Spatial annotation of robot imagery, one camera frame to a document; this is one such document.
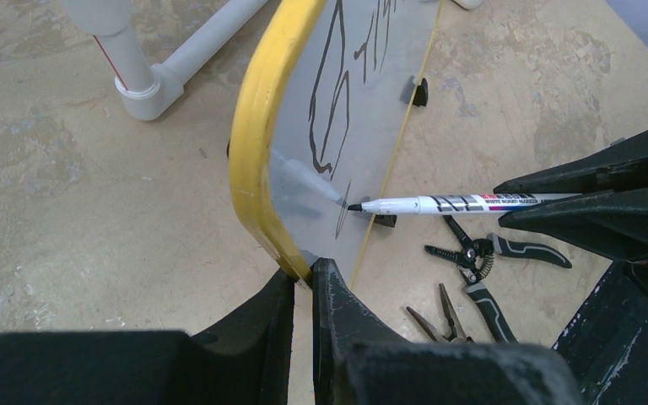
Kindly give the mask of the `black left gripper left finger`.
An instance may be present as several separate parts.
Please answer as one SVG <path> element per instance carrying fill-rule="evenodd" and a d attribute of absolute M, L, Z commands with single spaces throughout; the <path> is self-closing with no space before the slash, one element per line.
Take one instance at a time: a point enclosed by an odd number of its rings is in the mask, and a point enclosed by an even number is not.
<path fill-rule="evenodd" d="M 0 333 L 0 404 L 284 404 L 294 281 L 180 330 Z"/>

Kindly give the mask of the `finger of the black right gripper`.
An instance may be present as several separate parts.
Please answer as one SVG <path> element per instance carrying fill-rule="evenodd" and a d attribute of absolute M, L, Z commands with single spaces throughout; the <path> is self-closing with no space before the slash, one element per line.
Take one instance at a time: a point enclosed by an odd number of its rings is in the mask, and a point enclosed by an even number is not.
<path fill-rule="evenodd" d="M 648 130 L 583 159 L 505 181 L 496 193 L 623 192 L 648 187 Z"/>

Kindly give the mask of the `white PVC pipe frame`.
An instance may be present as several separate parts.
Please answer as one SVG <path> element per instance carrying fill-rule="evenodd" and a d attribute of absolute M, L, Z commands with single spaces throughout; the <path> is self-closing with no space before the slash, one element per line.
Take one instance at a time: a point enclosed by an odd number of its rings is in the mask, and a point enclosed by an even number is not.
<path fill-rule="evenodd" d="M 256 32 L 290 30 L 301 41 L 285 106 L 315 124 L 388 108 L 424 60 L 435 1 L 65 1 L 72 23 L 111 65 L 123 107 L 162 116 L 207 64 L 249 62 Z"/>

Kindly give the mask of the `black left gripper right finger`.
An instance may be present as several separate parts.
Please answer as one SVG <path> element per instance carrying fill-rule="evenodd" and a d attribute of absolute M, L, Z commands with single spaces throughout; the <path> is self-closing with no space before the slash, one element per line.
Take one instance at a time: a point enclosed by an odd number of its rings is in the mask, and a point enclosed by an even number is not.
<path fill-rule="evenodd" d="M 311 267 L 318 404 L 579 404 L 554 351 L 519 343 L 412 343 L 346 285 L 336 262 Z"/>

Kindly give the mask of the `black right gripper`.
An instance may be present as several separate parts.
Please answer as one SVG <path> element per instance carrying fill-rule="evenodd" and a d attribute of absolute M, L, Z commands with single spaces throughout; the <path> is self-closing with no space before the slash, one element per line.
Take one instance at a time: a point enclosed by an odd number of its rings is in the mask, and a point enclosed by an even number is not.
<path fill-rule="evenodd" d="M 648 261 L 648 187 L 547 202 L 499 225 L 614 261 Z M 648 404 L 648 267 L 613 262 L 553 344 L 584 404 Z"/>

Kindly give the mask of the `white whiteboard marker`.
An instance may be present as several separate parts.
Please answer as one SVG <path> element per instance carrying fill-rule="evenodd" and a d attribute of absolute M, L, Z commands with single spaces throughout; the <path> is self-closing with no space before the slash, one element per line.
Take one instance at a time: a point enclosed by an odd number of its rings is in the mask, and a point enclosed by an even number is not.
<path fill-rule="evenodd" d="M 372 215 L 456 215 L 507 213 L 549 203 L 580 193 L 472 194 L 390 197 L 348 205 L 348 211 Z"/>

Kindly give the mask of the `yellow framed whiteboard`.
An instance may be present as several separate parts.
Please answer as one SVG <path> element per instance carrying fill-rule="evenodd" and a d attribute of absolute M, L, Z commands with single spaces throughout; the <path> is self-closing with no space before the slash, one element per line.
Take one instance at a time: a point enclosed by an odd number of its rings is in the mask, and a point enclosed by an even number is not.
<path fill-rule="evenodd" d="M 290 276 L 347 283 L 430 54 L 438 1 L 283 1 L 254 51 L 229 142 L 236 216 Z"/>

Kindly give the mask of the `yellow handled needle-nose pliers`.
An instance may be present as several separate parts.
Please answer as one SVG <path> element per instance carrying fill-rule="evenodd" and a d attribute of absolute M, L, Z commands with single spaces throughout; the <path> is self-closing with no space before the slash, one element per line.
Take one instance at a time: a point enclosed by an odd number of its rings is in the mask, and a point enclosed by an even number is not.
<path fill-rule="evenodd" d="M 474 340 L 465 333 L 455 312 L 455 308 L 451 303 L 450 296 L 442 283 L 438 284 L 438 297 L 444 319 L 443 332 L 439 331 L 433 323 L 418 313 L 414 308 L 406 306 L 405 309 L 424 334 L 435 343 L 474 343 Z"/>

